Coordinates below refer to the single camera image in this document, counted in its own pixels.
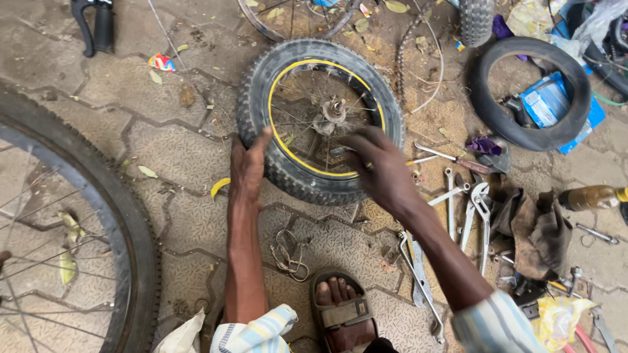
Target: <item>toe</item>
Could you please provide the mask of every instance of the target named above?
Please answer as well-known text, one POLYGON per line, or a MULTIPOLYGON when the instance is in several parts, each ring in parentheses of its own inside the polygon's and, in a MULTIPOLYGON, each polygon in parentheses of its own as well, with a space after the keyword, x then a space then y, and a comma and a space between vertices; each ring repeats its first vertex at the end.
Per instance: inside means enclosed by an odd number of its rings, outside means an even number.
POLYGON ((347 297, 349 299, 356 299, 357 295, 355 295, 355 289, 353 287, 347 285, 347 297))
POLYGON ((342 299, 342 301, 349 300, 347 296, 347 282, 344 278, 338 279, 338 290, 340 291, 340 299, 342 299))
POLYGON ((316 286, 314 296, 318 305, 333 305, 332 291, 329 290, 327 282, 321 282, 316 286))
POLYGON ((327 283, 329 284, 329 288, 332 291, 332 299, 333 299, 334 304, 338 305, 342 303, 342 298, 340 297, 340 290, 338 288, 338 279, 336 277, 330 277, 329 280, 327 280, 327 283))

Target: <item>handlebar grip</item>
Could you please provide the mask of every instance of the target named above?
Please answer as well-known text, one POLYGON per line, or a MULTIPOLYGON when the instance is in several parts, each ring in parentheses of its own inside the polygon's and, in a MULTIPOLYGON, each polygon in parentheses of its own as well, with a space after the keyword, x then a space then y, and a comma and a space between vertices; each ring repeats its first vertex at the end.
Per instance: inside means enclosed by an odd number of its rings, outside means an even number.
POLYGON ((94 48, 101 52, 114 51, 114 21, 111 8, 96 6, 96 20, 94 23, 94 48))

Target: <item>screwdriver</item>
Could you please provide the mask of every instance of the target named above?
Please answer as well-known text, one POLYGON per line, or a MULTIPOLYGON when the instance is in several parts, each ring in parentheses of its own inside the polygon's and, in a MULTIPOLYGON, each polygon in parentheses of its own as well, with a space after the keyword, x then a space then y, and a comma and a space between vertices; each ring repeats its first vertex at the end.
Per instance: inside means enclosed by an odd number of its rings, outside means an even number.
POLYGON ((431 148, 427 148, 425 146, 421 146, 418 143, 414 143, 414 147, 418 148, 418 149, 422 149, 423 151, 426 152, 430 152, 430 153, 434 153, 435 155, 439 155, 441 157, 445 157, 448 160, 452 160, 454 163, 462 165, 463 167, 465 167, 466 169, 469 170, 473 170, 476 173, 480 173, 480 174, 489 174, 490 173, 490 167, 485 166, 485 165, 481 165, 480 163, 474 162, 474 161, 469 161, 469 160, 463 160, 460 157, 453 157, 450 155, 446 155, 445 153, 439 152, 439 151, 435 151, 431 148))

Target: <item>plastic bottle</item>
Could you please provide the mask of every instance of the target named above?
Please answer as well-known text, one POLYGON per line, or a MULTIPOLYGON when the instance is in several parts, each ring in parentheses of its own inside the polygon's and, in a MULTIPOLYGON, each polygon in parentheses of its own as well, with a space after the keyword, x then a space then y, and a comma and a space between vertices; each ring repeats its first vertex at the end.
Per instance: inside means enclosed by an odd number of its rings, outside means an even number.
POLYGON ((593 185, 565 190, 558 196, 558 203, 570 211, 609 209, 628 202, 628 187, 618 188, 608 185, 593 185))

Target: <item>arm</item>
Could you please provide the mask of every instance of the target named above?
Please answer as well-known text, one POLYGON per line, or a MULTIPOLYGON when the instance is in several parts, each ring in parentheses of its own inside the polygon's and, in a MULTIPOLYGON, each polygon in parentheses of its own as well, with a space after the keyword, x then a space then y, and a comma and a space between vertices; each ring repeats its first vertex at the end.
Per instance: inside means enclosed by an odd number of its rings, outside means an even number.
POLYGON ((239 138, 235 138, 232 143, 227 209, 229 263, 225 281, 225 319, 230 323, 246 324, 268 312, 257 238, 257 215, 264 155, 271 140, 270 129, 265 129, 249 151, 246 151, 239 138))
POLYGON ((344 143, 354 150, 345 157, 360 173, 364 190, 421 244, 452 310, 463 310, 490 297, 493 289, 420 197, 403 156, 383 132, 371 127, 344 143), (372 168, 365 167, 369 162, 372 168))

